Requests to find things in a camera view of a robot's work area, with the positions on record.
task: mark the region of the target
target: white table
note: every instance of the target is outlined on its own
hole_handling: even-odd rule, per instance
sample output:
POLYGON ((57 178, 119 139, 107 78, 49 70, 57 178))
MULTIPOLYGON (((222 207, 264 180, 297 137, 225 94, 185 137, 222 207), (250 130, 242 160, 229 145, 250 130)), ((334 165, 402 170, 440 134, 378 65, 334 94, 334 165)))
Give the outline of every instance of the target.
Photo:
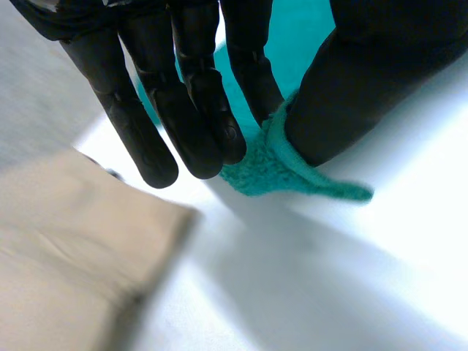
POLYGON ((372 184, 365 206, 246 198, 180 159, 152 189, 105 116, 76 147, 204 215, 135 350, 468 350, 468 56, 322 167, 372 184))

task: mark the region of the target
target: tan towel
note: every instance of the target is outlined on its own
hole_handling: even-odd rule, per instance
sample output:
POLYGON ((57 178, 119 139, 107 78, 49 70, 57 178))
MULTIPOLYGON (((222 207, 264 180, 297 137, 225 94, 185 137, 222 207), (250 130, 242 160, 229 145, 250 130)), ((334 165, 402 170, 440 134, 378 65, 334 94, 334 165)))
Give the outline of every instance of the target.
POLYGON ((0 350, 101 350, 194 214, 75 150, 0 175, 0 350))

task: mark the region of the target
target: teal cloth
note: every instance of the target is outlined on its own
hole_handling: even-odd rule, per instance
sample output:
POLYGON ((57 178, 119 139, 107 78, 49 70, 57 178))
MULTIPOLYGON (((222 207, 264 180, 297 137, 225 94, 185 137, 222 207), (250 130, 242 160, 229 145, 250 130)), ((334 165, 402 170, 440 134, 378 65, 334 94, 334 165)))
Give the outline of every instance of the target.
POLYGON ((294 191, 354 201, 367 201, 372 191, 359 184, 334 181, 308 165, 287 141, 284 131, 286 107, 295 93, 263 122, 247 144, 247 154, 236 165, 224 166, 221 177, 247 196, 294 191))
MULTIPOLYGON (((265 47, 278 85, 289 95, 295 91, 318 48, 334 28, 329 0, 275 0, 270 40, 265 47)), ((258 196, 273 191, 296 191, 329 197, 364 201, 371 190, 347 182, 333 181, 308 166, 284 136, 285 106, 260 129, 250 113, 230 69, 227 48, 214 59, 223 75, 223 86, 231 108, 247 141, 245 159, 224 166, 221 177, 239 192, 258 196)), ((137 92, 151 120, 159 119, 140 82, 137 92)))

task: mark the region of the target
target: beige fabric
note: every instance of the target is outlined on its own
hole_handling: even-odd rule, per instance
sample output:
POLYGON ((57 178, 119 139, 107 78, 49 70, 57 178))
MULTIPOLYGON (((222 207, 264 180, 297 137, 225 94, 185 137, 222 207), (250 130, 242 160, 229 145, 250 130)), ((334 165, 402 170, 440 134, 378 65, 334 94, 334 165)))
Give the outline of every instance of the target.
POLYGON ((0 175, 0 350, 100 350, 193 218, 75 150, 0 175))

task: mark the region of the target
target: gray background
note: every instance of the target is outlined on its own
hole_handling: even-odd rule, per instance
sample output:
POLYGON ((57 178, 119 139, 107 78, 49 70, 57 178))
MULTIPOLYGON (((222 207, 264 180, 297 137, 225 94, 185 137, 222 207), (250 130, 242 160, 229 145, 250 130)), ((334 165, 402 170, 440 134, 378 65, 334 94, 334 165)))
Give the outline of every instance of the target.
POLYGON ((68 146, 101 112, 60 45, 0 0, 0 170, 68 146))

